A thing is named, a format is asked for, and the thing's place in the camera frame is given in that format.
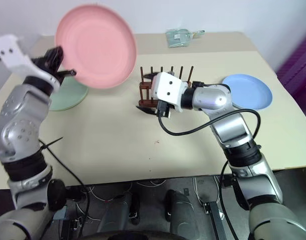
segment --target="floor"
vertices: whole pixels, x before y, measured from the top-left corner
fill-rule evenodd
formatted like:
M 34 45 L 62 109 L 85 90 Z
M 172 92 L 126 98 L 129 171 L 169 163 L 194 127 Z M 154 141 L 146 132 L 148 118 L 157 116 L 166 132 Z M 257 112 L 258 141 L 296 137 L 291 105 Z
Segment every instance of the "floor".
M 299 218 L 300 222 L 306 227 L 306 168 L 302 169 L 291 169 L 282 170 L 275 173 L 276 178 L 282 188 L 284 203 L 289 207 Z M 211 176 L 199 176 L 196 178 L 199 195 L 204 202 L 215 201 L 217 196 L 217 187 Z M 149 181 L 141 181 L 141 184 L 151 185 Z M 94 187 L 93 192 L 103 198 L 110 199 L 127 189 L 131 186 L 130 182 L 125 183 L 114 183 L 107 185 L 97 185 Z M 178 190 L 183 192 L 184 188 L 189 189 L 188 198 L 192 202 L 195 215 L 198 222 L 198 228 L 200 231 L 201 240 L 212 240 L 214 238 L 211 220 L 208 215 L 205 214 L 204 209 L 200 206 L 196 195 L 193 190 L 193 178 L 173 178 L 168 179 L 164 184 L 157 187 L 145 187 L 132 183 L 131 192 L 137 192 L 141 198 L 141 221 L 138 225 L 132 225 L 130 222 L 127 224 L 127 229 L 138 229 L 138 230 L 155 230 L 155 231 L 169 231 L 169 223 L 164 218 L 164 206 L 163 199 L 168 189 Z M 8 191 L 0 191 L 0 199 L 9 198 Z M 233 189 L 223 189 L 223 199 L 227 210 L 227 213 L 231 219 L 233 227 L 239 237 L 239 239 L 247 239 L 248 237 L 248 212 L 244 211 L 239 207 L 235 200 Z M 11 208 L 11 204 L 8 201 L 0 201 L 1 209 L 6 210 Z M 93 218 L 100 219 L 104 213 L 105 206 L 108 203 L 103 202 L 94 198 L 91 195 L 91 207 L 89 215 Z M 75 204 L 68 202 L 68 217 L 74 218 L 76 216 Z M 81 203 L 80 207 L 85 209 L 86 204 Z M 61 226 L 59 220 L 54 220 L 50 229 L 46 232 L 43 240 L 56 240 L 59 239 L 58 227 Z M 227 239 L 232 240 L 233 237 L 229 232 L 226 221 L 222 221 L 226 232 Z M 99 221 L 87 220 L 84 228 L 84 234 L 89 235 L 95 233 Z

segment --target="beige table surface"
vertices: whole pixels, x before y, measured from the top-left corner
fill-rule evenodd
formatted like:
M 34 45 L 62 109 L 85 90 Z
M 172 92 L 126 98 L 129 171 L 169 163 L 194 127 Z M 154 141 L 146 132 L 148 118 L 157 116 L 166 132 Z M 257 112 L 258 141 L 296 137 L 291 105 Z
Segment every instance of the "beige table surface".
M 140 66 L 156 70 L 174 66 L 183 78 L 194 66 L 192 79 L 215 84 L 231 74 L 250 74 L 265 82 L 272 91 L 272 104 L 261 111 L 262 124 L 256 142 L 272 169 L 306 166 L 306 117 L 278 81 L 273 70 L 241 33 L 207 33 L 188 48 L 168 49 L 162 34 L 137 35 L 138 58 L 129 79 L 112 89 L 89 89 L 76 107 L 49 112 L 42 123 L 40 137 L 50 142 L 59 158 L 86 184 L 112 183 L 140 179 L 171 178 L 219 174 L 225 156 L 210 128 L 186 136 L 170 136 L 158 124 L 157 117 L 139 111 Z M 33 50 L 41 55 L 53 47 L 53 37 L 42 38 Z M 0 91 L 3 102 L 22 79 L 12 75 Z M 249 128 L 255 117 L 244 114 Z M 175 132 L 192 129 L 208 121 L 202 112 L 172 112 L 165 125 Z M 46 161 L 54 168 L 54 177 L 67 185 L 77 182 L 46 151 Z M 8 188 L 8 177 L 0 164 L 0 189 Z

